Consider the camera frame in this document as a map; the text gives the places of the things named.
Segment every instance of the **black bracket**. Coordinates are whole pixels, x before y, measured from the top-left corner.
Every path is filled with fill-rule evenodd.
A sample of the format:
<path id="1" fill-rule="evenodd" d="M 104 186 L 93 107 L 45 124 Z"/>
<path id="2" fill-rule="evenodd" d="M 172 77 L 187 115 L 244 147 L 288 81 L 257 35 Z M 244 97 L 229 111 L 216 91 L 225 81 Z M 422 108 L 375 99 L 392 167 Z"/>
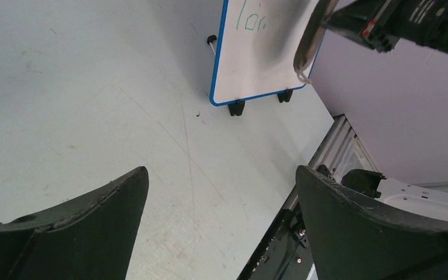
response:
<path id="1" fill-rule="evenodd" d="M 382 173 L 353 169 L 341 180 L 341 184 L 371 198 L 379 198 L 381 193 L 377 191 L 380 181 L 387 179 Z"/>
<path id="2" fill-rule="evenodd" d="M 305 223 L 303 223 L 303 221 L 298 223 L 292 229 L 292 233 L 294 236 L 296 236 L 296 238 L 304 248 L 308 248 L 310 246 L 310 243 L 308 243 L 308 237 L 306 236 Z"/>
<path id="3" fill-rule="evenodd" d="M 240 116 L 243 114 L 244 101 L 238 101 L 236 103 L 232 103 L 227 106 L 229 108 L 229 113 L 231 114 L 232 117 Z"/>
<path id="4" fill-rule="evenodd" d="M 293 90 L 288 89 L 285 92 L 281 92 L 277 94 L 277 98 L 279 99 L 279 102 L 289 102 L 291 100 L 291 96 L 293 95 Z"/>
<path id="5" fill-rule="evenodd" d="M 217 40 L 217 36 L 215 36 L 215 35 L 210 35 L 210 36 L 207 38 L 207 44 L 213 43 L 213 42 L 215 42 L 216 40 Z"/>
<path id="6" fill-rule="evenodd" d="M 327 178 L 333 180 L 334 177 L 332 175 L 332 173 L 330 172 L 329 168 L 327 168 L 326 165 L 321 164 L 319 165 L 319 167 L 317 168 L 317 172 L 319 172 L 320 174 L 326 176 Z"/>

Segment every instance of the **whiteboard stand foot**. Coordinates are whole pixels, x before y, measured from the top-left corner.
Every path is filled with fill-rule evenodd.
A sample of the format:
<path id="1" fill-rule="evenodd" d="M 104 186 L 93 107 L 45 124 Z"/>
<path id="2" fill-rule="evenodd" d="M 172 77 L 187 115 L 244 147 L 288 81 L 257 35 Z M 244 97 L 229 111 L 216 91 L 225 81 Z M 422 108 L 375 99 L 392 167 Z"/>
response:
<path id="1" fill-rule="evenodd" d="M 244 101 L 238 101 L 236 103 L 228 104 L 229 113 L 231 117 L 240 116 L 243 114 L 244 110 Z"/>
<path id="2" fill-rule="evenodd" d="M 213 54 L 215 55 L 215 48 L 214 48 L 214 42 L 215 41 L 217 41 L 217 36 L 215 36 L 215 35 L 210 35 L 208 38 L 207 38 L 207 44 L 209 44 L 210 45 L 210 47 L 212 48 L 212 51 L 213 51 Z"/>
<path id="3" fill-rule="evenodd" d="M 291 96 L 293 95 L 293 90 L 292 89 L 288 89 L 285 92 L 281 92 L 279 94 L 277 94 L 277 98 L 279 99 L 279 102 L 289 102 L 291 100 Z"/>

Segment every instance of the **purple wall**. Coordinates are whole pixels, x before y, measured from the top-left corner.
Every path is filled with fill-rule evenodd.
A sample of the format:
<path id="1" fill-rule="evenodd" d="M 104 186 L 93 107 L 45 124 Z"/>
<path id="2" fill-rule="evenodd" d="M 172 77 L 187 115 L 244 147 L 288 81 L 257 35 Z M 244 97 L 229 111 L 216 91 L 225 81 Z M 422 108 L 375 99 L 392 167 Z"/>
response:
<path id="1" fill-rule="evenodd" d="M 379 54 L 328 31 L 311 78 L 383 173 L 448 181 L 448 55 L 404 40 Z"/>

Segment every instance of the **blue whiteboard frame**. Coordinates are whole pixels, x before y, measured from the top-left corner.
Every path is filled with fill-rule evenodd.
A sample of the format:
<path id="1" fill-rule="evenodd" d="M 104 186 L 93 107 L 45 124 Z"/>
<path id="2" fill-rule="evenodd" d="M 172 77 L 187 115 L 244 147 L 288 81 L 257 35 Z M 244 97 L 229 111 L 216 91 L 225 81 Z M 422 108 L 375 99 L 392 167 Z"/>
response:
<path id="1" fill-rule="evenodd" d="M 227 10 L 228 9 L 228 4 L 229 4 L 229 0 L 224 0 L 224 3 L 222 5 L 222 14 L 221 14 L 221 17 L 220 17 L 220 23 L 221 24 L 219 26 L 219 36 L 217 37 L 217 50 L 215 51 L 215 60 L 214 60 L 214 63 L 213 63 L 214 66 L 213 66 L 213 74 L 212 74 L 212 85 L 211 85 L 211 88 L 210 88 L 210 95 L 209 95 L 210 103 L 212 103 L 212 105 L 214 105 L 214 106 L 223 106 L 223 105 L 236 103 L 236 102 L 239 102 L 239 101 L 245 101 L 245 100 L 250 100 L 250 99 L 255 99 L 255 98 L 261 98 L 261 97 L 268 96 L 268 95 L 275 95 L 275 94 L 278 95 L 280 93 L 287 92 L 288 90 L 290 90 L 290 89 L 285 89 L 285 90 L 280 90 L 278 92 L 269 92 L 269 93 L 264 93 L 262 95 L 251 96 L 251 97 L 247 97 L 247 98 L 243 98 L 243 99 L 237 99 L 237 100 L 232 100 L 232 101 L 227 101 L 227 102 L 223 102 L 223 103 L 216 103 L 215 102 L 215 100 L 214 100 L 215 82 L 216 82 L 216 79 L 217 79 L 217 71 L 219 69 L 219 60 L 221 58 L 221 52 L 220 51 L 221 51 L 221 47 L 222 47 L 222 37 L 224 35 L 224 25 L 226 23 L 226 16 L 228 14 L 228 10 Z M 324 41 L 324 37 L 322 37 L 322 41 L 320 42 L 320 45 L 318 47 L 317 54 L 319 53 L 318 51 L 319 51 L 320 47 L 322 46 L 322 42 L 323 41 Z M 308 73 L 308 78 L 310 78 L 310 75 L 312 74 L 311 72 L 312 72 L 313 66 L 315 65 L 315 61 L 317 60 L 317 54 L 315 55 L 313 63 L 311 64 L 312 66 L 310 68 L 310 72 Z M 299 86 L 297 88 L 295 87 L 292 90 L 302 89 L 302 88 L 304 88 L 304 86 L 306 86 L 306 84 L 304 84 L 303 86 Z"/>

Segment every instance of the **tabletop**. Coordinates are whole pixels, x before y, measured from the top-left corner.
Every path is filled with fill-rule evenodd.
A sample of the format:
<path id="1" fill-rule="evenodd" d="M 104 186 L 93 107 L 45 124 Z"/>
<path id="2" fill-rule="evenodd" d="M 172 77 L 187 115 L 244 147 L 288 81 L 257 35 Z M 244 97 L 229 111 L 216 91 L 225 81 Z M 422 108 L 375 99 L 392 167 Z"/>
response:
<path id="1" fill-rule="evenodd" d="M 212 106 L 207 2 L 0 0 L 0 222 L 146 166 L 127 279 L 236 279 L 333 119 L 310 85 Z"/>

